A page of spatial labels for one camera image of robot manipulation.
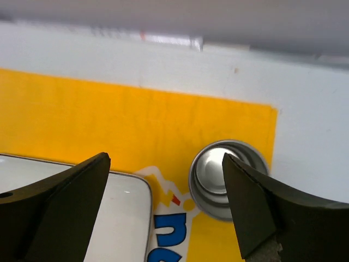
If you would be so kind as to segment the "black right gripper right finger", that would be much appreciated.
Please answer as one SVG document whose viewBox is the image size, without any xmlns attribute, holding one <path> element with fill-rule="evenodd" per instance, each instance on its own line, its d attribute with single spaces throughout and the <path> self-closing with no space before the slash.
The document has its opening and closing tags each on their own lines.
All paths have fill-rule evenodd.
<svg viewBox="0 0 349 262">
<path fill-rule="evenodd" d="M 347 203 L 290 187 L 230 154 L 222 167 L 244 260 L 348 261 Z"/>
</svg>

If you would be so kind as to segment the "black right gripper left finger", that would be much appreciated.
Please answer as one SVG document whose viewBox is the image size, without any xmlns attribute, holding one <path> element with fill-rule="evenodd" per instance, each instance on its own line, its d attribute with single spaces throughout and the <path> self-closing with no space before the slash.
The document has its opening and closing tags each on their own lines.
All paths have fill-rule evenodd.
<svg viewBox="0 0 349 262">
<path fill-rule="evenodd" d="M 110 165 L 102 152 L 1 193 L 1 261 L 84 261 Z"/>
</svg>

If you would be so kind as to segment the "white rectangular plate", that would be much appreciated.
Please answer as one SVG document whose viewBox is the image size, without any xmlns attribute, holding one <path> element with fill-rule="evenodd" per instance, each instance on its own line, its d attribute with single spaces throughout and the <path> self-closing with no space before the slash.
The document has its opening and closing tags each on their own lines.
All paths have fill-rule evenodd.
<svg viewBox="0 0 349 262">
<path fill-rule="evenodd" d="M 70 164 L 1 156 L 1 192 L 17 189 L 71 168 Z M 145 261 L 152 193 L 132 175 L 110 172 L 85 261 Z"/>
</svg>

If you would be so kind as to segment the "metal cup with paper sleeve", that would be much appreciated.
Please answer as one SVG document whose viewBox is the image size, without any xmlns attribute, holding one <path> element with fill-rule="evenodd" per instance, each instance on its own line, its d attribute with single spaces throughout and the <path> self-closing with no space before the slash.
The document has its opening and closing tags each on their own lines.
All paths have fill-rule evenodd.
<svg viewBox="0 0 349 262">
<path fill-rule="evenodd" d="M 265 175 L 269 175 L 270 171 L 263 155 L 251 145 L 239 140 L 213 142 L 195 156 L 188 178 L 193 201 L 202 212 L 212 218 L 232 222 L 222 167 L 226 153 Z"/>
</svg>

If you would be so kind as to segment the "yellow Pikachu cloth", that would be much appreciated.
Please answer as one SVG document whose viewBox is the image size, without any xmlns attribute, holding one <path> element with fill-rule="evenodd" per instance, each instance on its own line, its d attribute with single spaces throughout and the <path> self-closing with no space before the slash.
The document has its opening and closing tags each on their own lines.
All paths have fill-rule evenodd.
<svg viewBox="0 0 349 262">
<path fill-rule="evenodd" d="M 189 194 L 201 149 L 240 140 L 271 163 L 277 111 L 269 105 L 1 70 L 1 152 L 78 163 L 99 152 L 111 169 L 142 174 L 156 218 L 186 213 L 183 243 L 152 234 L 151 260 L 241 261 L 234 226 L 199 211 Z"/>
</svg>

